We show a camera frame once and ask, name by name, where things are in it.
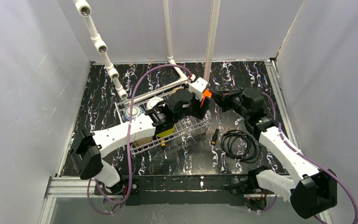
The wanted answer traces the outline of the red patterned blue bowl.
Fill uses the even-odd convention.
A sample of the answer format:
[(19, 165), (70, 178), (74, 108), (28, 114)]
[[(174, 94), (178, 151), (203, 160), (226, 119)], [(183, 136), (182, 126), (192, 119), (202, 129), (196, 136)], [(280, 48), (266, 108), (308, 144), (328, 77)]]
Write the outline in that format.
[[(124, 110), (124, 113), (123, 113), (123, 121), (124, 122), (127, 122), (129, 120), (130, 112), (131, 112), (131, 109), (129, 107)], [(145, 110), (142, 107), (136, 106), (136, 105), (132, 107), (132, 118), (133, 119), (143, 113), (145, 113)]]

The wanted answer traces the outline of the cream white bowl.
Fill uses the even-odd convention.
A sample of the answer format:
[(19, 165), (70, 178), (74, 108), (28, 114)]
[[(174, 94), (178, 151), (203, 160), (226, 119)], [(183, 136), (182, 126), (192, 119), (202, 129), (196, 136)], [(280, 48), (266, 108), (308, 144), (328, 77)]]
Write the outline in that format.
[(176, 87), (170, 92), (170, 95), (174, 94), (175, 92), (177, 92), (180, 89), (184, 89), (184, 88), (183, 87)]

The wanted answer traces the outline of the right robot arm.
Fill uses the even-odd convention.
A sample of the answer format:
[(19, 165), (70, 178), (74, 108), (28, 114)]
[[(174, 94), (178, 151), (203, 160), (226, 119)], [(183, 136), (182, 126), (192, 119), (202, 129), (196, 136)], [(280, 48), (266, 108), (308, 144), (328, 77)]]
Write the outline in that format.
[(291, 176), (286, 178), (268, 168), (256, 168), (248, 173), (255, 188), (271, 190), (289, 201), (294, 211), (304, 219), (337, 205), (335, 174), (303, 158), (301, 151), (284, 135), (281, 125), (267, 115), (267, 94), (252, 87), (210, 92), (223, 111), (233, 110), (243, 117), (248, 133), (271, 151)]

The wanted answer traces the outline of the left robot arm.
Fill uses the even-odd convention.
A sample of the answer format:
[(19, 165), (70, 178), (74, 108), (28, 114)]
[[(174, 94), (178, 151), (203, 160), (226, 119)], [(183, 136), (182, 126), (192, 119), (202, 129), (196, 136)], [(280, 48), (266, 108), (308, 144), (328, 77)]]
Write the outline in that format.
[(80, 179), (96, 179), (106, 187), (118, 184), (122, 177), (115, 167), (103, 160), (112, 151), (142, 139), (167, 136), (185, 117), (203, 119), (212, 93), (205, 90), (200, 98), (188, 89), (178, 89), (167, 100), (156, 103), (145, 113), (118, 126), (89, 132), (82, 130), (82, 139), (70, 150)]

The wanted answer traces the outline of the grey white bowl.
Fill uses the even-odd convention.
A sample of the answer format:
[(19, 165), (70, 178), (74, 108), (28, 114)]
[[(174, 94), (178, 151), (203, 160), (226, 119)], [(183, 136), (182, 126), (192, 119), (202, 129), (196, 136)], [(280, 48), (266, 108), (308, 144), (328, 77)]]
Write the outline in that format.
[(157, 103), (163, 101), (164, 99), (161, 97), (153, 97), (149, 99), (146, 103), (146, 110), (152, 109)]

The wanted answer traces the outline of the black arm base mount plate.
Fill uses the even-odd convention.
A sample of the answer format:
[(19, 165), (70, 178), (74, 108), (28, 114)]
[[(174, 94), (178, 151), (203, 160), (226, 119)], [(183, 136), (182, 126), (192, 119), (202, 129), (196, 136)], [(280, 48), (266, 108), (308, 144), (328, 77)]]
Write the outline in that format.
[(265, 208), (267, 200), (274, 199), (270, 190), (252, 189), (246, 174), (226, 175), (136, 175), (132, 184), (125, 177), (109, 189), (102, 182), (95, 182), (96, 196), (122, 199), (126, 191), (130, 196), (127, 206), (151, 204), (229, 204)]

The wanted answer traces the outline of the orange bowl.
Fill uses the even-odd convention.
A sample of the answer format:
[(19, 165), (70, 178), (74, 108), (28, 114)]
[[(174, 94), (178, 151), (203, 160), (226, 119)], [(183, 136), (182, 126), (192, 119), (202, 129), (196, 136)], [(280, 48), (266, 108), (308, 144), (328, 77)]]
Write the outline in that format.
[(211, 91), (210, 91), (209, 89), (206, 89), (206, 90), (203, 92), (203, 96), (202, 96), (202, 101), (201, 101), (201, 104), (200, 104), (200, 108), (203, 108), (204, 106), (208, 106), (211, 97), (212, 97)]

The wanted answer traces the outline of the white bowl brown rim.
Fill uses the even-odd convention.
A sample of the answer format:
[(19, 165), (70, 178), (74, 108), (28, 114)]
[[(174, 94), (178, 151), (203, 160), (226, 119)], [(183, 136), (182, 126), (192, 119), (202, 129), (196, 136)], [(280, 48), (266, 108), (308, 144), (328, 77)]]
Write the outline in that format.
[(153, 140), (153, 136), (141, 138), (141, 139), (134, 141), (133, 145), (135, 145), (137, 147), (142, 146), (142, 145), (150, 143), (152, 140)]

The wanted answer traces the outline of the yellow green bowl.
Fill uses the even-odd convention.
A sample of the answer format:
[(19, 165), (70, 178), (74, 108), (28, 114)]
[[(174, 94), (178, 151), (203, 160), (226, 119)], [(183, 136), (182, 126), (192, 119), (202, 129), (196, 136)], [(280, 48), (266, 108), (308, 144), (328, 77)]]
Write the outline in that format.
[(156, 137), (158, 138), (165, 138), (166, 136), (169, 136), (171, 134), (173, 134), (175, 132), (175, 126), (173, 126), (172, 128), (166, 130), (166, 131), (163, 131), (159, 134), (156, 134)]

